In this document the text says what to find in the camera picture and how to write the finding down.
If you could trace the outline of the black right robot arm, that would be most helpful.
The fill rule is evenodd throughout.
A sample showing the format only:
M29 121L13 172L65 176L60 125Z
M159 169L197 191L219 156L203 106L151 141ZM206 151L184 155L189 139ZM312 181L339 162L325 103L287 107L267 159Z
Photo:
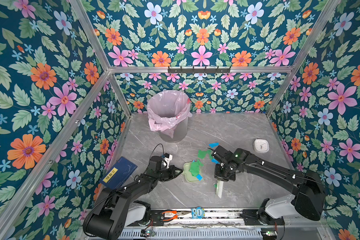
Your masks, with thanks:
M215 178L219 181L235 181L238 173L247 173L270 181L289 192L284 197L263 200L255 216L263 225L287 216L301 216L311 221L321 219L326 193L316 172L302 173L287 169L243 149L231 152L217 146L212 150L211 156L218 162L215 166Z

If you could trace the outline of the light green hand brush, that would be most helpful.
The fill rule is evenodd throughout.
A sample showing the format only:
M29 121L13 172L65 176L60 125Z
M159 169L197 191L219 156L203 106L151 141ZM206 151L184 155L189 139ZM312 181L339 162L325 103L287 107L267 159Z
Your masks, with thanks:
M216 186L216 195L221 199L223 195L224 181L218 180Z

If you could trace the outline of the light green dustpan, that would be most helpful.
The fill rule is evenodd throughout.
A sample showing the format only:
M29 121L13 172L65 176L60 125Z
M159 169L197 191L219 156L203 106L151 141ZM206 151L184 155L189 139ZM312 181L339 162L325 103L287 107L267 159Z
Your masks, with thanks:
M200 162L189 162L184 164L183 175L185 180L189 183L202 182L204 178L202 176L201 167L203 165Z

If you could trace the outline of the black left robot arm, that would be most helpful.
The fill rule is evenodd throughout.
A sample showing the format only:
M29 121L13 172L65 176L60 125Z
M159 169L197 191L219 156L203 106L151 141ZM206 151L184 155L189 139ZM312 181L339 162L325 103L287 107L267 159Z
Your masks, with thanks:
M163 166L161 156L150 157L146 170L134 182L120 188L104 188L93 209L83 223L88 237L117 240L127 224L130 205L139 197L150 193L158 182L168 182L183 173L174 165Z

